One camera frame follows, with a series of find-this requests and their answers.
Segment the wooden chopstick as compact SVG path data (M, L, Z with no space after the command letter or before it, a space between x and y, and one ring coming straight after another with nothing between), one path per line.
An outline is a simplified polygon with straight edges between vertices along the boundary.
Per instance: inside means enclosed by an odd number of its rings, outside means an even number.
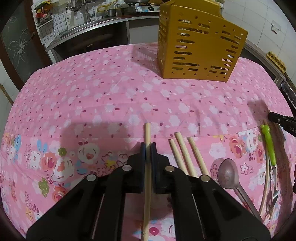
M142 240L149 239L149 220L151 214L152 197L152 167L151 167L151 124L146 123L145 130L145 175L144 175L144 219L142 227Z
M186 165L188 174L190 176L197 177L198 175L196 173L196 169L195 169L195 167L193 165L192 159L190 157L189 151L188 151L188 149L186 147L186 144L185 144L185 141L184 141L184 138L183 138L182 134L180 132L176 132L175 137L177 139L180 150L182 152L182 156L183 156L183 159L185 161L185 165Z
M196 160L197 160L197 162L199 164L199 167L201 169L201 173L203 175L210 176L210 173L209 173L209 171L208 171L208 169L206 167L206 164L204 162L204 159L203 159L203 157L202 157L202 155L201 155L201 153L200 153L200 151L199 151L199 149L198 149L198 147L197 147L194 139L192 137L189 137L188 138L188 142L189 142L189 144L190 144L190 146L191 146L191 148L193 150L193 153L194 153L194 155L196 157Z
M176 145L174 139L170 139L169 144L170 144L172 153L175 157L175 161L178 165L178 168L181 169L187 175L188 174L187 168L186 168L185 163L181 157L181 154L178 151L178 148L177 148L177 145Z

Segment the green handled metal fork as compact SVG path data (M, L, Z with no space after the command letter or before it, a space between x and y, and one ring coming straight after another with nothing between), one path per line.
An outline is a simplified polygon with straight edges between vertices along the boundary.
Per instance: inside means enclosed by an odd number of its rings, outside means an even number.
M278 200L278 167L276 163L273 139L269 126L267 124L261 125L261 131L264 135L264 139L266 142L266 151L268 152L267 157L270 163L271 171L273 173L273 176L271 178L273 184L273 187L271 188L272 199L267 208L267 213L270 214Z

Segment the metal spoon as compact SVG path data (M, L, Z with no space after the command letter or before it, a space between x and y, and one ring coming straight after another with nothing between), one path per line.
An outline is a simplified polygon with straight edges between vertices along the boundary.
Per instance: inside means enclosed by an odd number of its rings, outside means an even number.
M238 169L235 162L232 159L225 159L220 164L218 169L218 182L221 187L225 189L236 190L245 203L250 208L252 214L261 222L263 222L258 210L254 206L253 202L243 189L239 181Z

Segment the yellow egg tray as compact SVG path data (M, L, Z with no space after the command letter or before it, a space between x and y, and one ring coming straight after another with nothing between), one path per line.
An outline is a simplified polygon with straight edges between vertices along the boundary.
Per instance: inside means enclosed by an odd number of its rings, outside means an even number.
M266 56L282 73L286 73L287 68L285 64L273 52L269 51Z

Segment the pink floral tablecloth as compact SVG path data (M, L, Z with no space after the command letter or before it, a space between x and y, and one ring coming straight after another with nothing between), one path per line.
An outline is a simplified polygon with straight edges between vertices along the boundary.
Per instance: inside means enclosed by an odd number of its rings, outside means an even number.
M240 58L227 82L163 79L156 44L124 45L70 57L31 75L1 131L4 216L24 237L87 175L124 165L144 140L176 163L169 141L192 138L212 179L236 162L256 208L265 182L261 124L290 116L283 94L257 63Z

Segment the yellow perforated utensil holder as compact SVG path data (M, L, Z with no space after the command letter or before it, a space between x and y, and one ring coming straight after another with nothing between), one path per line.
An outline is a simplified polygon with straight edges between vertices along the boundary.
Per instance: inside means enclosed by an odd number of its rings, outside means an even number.
M225 20L213 1L168 1L159 7L162 78L227 82L248 32Z

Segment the dark glass door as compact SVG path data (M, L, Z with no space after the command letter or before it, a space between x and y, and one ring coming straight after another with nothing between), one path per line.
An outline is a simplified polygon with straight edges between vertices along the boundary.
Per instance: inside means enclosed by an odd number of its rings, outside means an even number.
M33 1L13 3L1 30L1 61L17 89L21 89L38 69L52 64L42 45L31 6Z

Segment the gas stove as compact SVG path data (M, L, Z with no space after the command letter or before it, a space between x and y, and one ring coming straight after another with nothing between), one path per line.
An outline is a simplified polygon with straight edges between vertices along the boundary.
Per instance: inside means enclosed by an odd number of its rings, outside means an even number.
M148 1L148 0L127 0L125 4L128 13L158 13L162 1Z

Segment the white wall socket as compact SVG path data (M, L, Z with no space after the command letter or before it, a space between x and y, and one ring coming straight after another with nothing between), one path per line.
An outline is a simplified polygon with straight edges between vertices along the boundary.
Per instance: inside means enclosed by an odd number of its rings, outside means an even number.
M274 20L272 20L272 22L271 22L271 30L275 34L278 34L279 32L281 32L281 26L277 22L275 22Z

